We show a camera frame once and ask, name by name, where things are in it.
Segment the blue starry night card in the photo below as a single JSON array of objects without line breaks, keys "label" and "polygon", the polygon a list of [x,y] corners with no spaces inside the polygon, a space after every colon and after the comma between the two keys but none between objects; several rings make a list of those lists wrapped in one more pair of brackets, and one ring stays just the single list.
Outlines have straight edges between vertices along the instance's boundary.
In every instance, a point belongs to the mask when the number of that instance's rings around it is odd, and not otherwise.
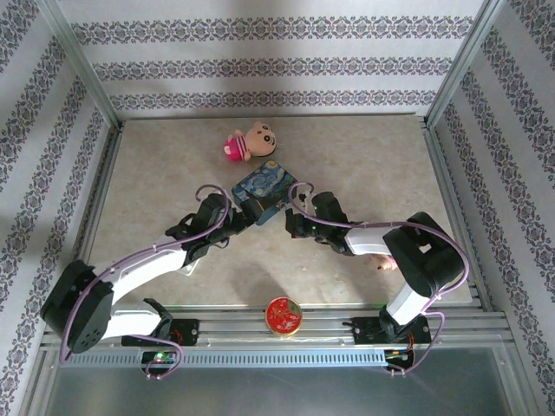
[{"label": "blue starry night card", "polygon": [[265,208],[265,224],[289,204],[289,190],[296,182],[278,162],[269,160],[232,188],[233,200],[241,207],[248,198],[260,199]]}]

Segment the pink plush doll toy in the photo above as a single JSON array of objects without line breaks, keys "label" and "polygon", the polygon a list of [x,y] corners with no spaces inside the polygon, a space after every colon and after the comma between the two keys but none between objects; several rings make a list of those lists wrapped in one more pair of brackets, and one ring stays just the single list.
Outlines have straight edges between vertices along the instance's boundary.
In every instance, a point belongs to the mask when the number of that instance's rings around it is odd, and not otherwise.
[{"label": "pink plush doll toy", "polygon": [[225,156],[232,162],[249,161],[253,157],[266,157],[277,147],[276,135],[264,122],[257,121],[246,132],[236,130],[224,144]]}]

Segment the small pink toy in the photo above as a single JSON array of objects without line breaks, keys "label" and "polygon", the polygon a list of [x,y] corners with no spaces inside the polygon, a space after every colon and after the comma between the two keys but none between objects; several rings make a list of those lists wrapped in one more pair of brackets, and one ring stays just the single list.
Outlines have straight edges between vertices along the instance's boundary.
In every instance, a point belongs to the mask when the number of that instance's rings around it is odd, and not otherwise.
[{"label": "small pink toy", "polygon": [[398,269],[397,262],[390,255],[371,254],[365,259],[364,263],[375,270],[387,271]]}]

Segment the red round tin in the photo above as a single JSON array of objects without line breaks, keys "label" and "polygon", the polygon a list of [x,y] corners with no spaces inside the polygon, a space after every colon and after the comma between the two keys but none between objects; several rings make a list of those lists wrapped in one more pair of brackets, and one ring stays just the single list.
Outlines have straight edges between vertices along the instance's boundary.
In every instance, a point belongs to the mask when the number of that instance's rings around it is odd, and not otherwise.
[{"label": "red round tin", "polygon": [[275,335],[294,335],[303,322],[303,311],[299,304],[287,297],[274,298],[264,312],[268,329]]}]

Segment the aluminium rail bench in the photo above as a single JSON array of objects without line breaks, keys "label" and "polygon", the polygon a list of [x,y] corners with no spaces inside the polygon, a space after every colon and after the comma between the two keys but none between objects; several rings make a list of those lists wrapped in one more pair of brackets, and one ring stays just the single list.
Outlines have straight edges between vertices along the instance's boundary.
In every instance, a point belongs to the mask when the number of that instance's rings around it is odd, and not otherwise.
[{"label": "aluminium rail bench", "polygon": [[[352,317],[378,316],[379,309],[363,304],[305,304],[300,329],[290,336],[273,334],[264,320],[264,306],[168,305],[175,319],[197,319],[200,349],[339,349],[365,348],[356,345],[350,328]],[[476,301],[468,307],[449,305],[442,310],[445,323],[436,346],[482,347],[512,343],[513,332],[503,312],[485,312]]]}]

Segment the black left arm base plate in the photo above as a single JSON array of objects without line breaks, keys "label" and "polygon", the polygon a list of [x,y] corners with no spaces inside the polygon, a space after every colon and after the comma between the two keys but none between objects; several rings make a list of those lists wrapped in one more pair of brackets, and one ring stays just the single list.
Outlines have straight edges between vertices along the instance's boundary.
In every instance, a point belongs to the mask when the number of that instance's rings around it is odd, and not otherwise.
[{"label": "black left arm base plate", "polygon": [[[171,322],[162,322],[153,332],[151,337],[172,341],[181,347],[193,347],[199,337],[199,324],[197,319],[174,319]],[[129,335],[121,338],[123,347],[168,347],[161,341],[147,341]]]}]

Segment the aluminium side rail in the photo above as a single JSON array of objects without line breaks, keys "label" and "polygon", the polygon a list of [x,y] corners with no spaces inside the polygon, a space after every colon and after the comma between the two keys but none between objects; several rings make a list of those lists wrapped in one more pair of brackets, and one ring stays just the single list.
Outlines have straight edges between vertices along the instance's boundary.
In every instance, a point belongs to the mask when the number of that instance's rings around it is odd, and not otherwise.
[{"label": "aluminium side rail", "polygon": [[421,130],[426,141],[428,153],[441,191],[454,239],[467,253],[470,269],[467,279],[468,285],[477,289],[482,310],[485,312],[492,312],[494,311],[494,307],[491,304],[483,280],[480,260],[476,257],[473,239],[471,233],[467,229],[465,213],[461,209],[457,188],[451,178],[449,167],[441,150],[441,144],[434,131],[427,127],[424,121],[421,123]]},{"label": "aluminium side rail", "polygon": [[53,288],[61,283],[61,272],[69,263],[89,257],[120,132],[119,127],[111,127],[105,135],[100,135],[100,130],[92,127],[83,139],[49,244],[53,247],[59,243],[59,251],[52,254],[59,272],[53,275]]}]

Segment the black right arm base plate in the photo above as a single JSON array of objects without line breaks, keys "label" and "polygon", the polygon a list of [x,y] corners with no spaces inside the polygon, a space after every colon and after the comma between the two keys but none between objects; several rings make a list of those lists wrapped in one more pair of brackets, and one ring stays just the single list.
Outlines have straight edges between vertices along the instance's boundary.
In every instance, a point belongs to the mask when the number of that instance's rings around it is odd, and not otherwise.
[{"label": "black right arm base plate", "polygon": [[428,320],[422,315],[403,326],[389,325],[377,316],[352,317],[343,326],[350,328],[356,345],[409,344],[411,340],[429,344],[432,339]]}]

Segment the aluminium frame corner post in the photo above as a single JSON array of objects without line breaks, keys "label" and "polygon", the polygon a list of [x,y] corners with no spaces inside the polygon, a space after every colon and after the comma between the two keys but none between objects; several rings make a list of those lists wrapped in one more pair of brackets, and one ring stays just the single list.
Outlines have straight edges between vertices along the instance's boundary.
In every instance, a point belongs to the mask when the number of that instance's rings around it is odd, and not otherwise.
[{"label": "aluminium frame corner post", "polygon": [[102,115],[111,126],[120,128],[122,125],[121,118],[116,113],[108,94],[101,85],[98,75],[57,0],[34,1],[62,45],[75,72],[90,92],[95,105],[101,110]]},{"label": "aluminium frame corner post", "polygon": [[434,127],[442,116],[505,3],[506,0],[483,1],[467,37],[461,44],[447,76],[434,98],[434,102],[423,118],[424,125],[428,130]]}]

